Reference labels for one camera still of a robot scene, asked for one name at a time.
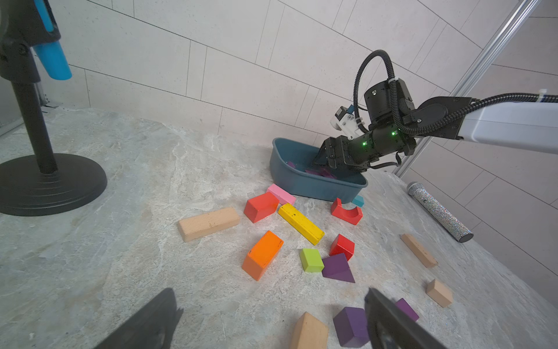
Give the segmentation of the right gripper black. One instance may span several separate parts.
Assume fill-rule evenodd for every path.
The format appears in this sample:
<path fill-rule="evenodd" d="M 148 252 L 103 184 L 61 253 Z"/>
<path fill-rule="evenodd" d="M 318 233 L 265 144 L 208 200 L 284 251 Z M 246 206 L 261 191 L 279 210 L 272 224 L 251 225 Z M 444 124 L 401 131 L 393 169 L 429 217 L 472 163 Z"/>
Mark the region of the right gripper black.
<path fill-rule="evenodd" d="M 326 139 L 312 163 L 337 172 L 362 173 L 399 167 L 402 156 L 414 154 L 415 149 L 415 138 L 399 131 L 374 131 L 352 140 L 341 135 Z"/>

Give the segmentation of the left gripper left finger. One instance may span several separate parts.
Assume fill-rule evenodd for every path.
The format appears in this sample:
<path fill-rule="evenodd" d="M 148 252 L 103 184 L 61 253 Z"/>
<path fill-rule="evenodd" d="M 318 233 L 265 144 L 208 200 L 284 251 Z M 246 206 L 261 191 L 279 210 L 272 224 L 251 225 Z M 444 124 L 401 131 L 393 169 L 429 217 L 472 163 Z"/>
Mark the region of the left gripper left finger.
<path fill-rule="evenodd" d="M 177 307 L 174 290 L 166 288 L 96 348 L 169 349 L 182 314 L 183 309 Z"/>

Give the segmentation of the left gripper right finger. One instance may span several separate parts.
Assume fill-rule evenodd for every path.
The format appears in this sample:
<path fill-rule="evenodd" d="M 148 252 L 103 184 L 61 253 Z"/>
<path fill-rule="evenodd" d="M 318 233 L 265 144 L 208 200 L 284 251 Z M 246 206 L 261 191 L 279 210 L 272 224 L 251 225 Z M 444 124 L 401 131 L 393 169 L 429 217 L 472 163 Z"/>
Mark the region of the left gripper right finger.
<path fill-rule="evenodd" d="M 438 348 L 446 347 L 399 309 L 378 289 L 369 288 L 365 296 L 367 330 L 371 347 Z"/>

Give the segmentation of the teal plastic storage bin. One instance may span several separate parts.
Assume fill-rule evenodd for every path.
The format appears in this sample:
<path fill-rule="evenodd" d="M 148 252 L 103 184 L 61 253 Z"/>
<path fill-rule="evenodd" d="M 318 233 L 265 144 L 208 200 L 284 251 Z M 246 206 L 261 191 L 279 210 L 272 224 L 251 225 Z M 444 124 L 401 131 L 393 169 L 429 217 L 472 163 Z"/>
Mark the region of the teal plastic storage bin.
<path fill-rule="evenodd" d="M 319 169 L 312 164 L 317 154 L 318 148 L 314 146 L 286 138 L 274 139 L 270 157 L 273 182 L 292 195 L 327 202 L 340 198 L 343 204 L 351 202 L 368 186 L 368 180 L 358 172 L 330 170 L 336 179 L 306 173 L 306 169 Z M 287 161 L 294 163 L 296 169 L 289 167 Z"/>

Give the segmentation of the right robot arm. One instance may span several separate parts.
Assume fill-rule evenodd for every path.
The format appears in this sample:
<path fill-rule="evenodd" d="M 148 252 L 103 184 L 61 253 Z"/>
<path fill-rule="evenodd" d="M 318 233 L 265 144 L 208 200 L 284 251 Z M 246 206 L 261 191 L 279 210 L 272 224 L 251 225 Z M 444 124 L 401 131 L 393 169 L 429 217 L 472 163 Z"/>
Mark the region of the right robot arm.
<path fill-rule="evenodd" d="M 557 152 L 557 96 L 507 93 L 476 99 L 433 97 L 416 108 L 403 80 L 380 82 L 364 94 L 371 123 L 361 135 L 328 138 L 313 160 L 338 172 L 399 167 L 417 139 L 434 137 Z"/>

